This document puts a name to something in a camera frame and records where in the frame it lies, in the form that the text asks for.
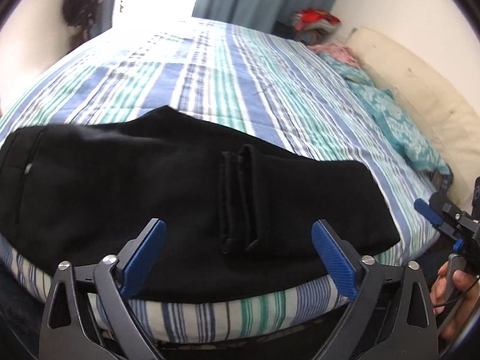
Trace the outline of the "black pants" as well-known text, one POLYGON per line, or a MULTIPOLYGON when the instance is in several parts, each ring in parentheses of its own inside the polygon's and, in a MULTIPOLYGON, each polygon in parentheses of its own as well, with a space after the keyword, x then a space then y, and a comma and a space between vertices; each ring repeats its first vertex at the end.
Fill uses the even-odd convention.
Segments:
POLYGON ((360 254, 400 234, 370 170, 317 161, 163 106, 118 124, 23 127, 1 146, 1 234, 35 267, 93 264, 151 219, 166 244, 141 297, 226 302, 325 275, 323 219, 360 254))

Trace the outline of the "cream padded headboard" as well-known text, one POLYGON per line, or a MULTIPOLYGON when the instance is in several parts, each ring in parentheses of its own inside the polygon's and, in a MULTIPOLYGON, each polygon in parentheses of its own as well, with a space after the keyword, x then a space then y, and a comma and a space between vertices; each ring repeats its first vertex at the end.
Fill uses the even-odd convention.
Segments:
POLYGON ((479 177, 479 116, 451 83, 400 43, 369 28, 355 30, 346 46, 375 86, 388 89, 452 169, 449 197, 471 209, 479 177))

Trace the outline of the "teal floral pillow near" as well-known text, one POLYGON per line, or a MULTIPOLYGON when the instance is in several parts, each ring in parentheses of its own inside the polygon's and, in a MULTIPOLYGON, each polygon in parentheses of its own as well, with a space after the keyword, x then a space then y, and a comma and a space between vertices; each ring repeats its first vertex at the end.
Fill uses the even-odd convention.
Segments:
POLYGON ((351 80, 346 83, 385 138, 415 171, 453 176, 450 166, 394 100, 390 91, 351 80))

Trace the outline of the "teal floral pillow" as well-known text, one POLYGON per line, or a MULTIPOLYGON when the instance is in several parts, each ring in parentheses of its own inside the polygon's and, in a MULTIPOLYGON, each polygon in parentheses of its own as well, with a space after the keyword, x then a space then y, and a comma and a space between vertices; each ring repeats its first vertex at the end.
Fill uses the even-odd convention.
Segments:
POLYGON ((321 52, 318 55, 326 62, 340 77, 358 84, 372 86, 373 82, 368 74, 360 67, 353 67, 348 63, 342 63, 333 58, 330 53, 321 52))
POLYGON ((453 176, 450 166, 394 100, 390 91, 351 80, 346 83, 385 138, 415 171, 453 176))

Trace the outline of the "teal floral pillow far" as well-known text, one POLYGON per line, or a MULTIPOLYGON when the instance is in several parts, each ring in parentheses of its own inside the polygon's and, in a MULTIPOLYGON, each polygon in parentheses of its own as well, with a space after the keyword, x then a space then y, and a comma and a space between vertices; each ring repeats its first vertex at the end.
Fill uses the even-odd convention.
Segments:
POLYGON ((373 82, 368 74, 360 67, 353 67, 348 63, 342 63, 333 58, 330 53, 321 52, 318 55, 326 62, 340 77, 358 84, 372 86, 373 82))

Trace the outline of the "striped bed with sheet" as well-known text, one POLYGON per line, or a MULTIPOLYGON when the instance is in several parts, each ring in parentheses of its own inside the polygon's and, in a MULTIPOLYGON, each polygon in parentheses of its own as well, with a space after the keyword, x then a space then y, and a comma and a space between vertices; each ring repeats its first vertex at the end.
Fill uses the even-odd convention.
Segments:
MULTIPOLYGON (((24 126, 125 122, 162 106, 304 157, 364 163, 400 234, 375 256, 380 263, 402 265, 439 238, 413 208, 416 198, 430 197, 432 184, 396 152, 329 63, 295 41, 233 24, 192 18, 170 33, 99 35, 50 67, 1 117, 1 146, 24 126)), ((197 344, 292 328, 347 302, 329 277, 240 297, 131 306, 155 340, 197 344)))

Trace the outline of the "pile of colourful clothes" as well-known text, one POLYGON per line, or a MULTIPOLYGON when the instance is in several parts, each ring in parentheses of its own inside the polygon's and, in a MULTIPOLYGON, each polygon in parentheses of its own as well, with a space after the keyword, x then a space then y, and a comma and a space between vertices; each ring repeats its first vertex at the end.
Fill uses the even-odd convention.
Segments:
POLYGON ((327 10, 308 8, 291 16, 291 27, 295 32, 295 41, 307 46, 314 46, 325 37, 334 33, 341 24, 341 20, 327 10))

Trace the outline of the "dark clothes hanging on wall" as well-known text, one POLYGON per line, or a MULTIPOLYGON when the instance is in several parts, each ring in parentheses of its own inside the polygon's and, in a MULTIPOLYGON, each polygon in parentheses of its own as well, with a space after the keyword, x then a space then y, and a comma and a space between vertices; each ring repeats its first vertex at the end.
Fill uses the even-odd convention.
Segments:
POLYGON ((67 27, 72 27, 75 33, 70 36, 71 50, 89 41, 90 31, 97 18, 98 6, 102 0, 64 0, 62 15, 67 27))

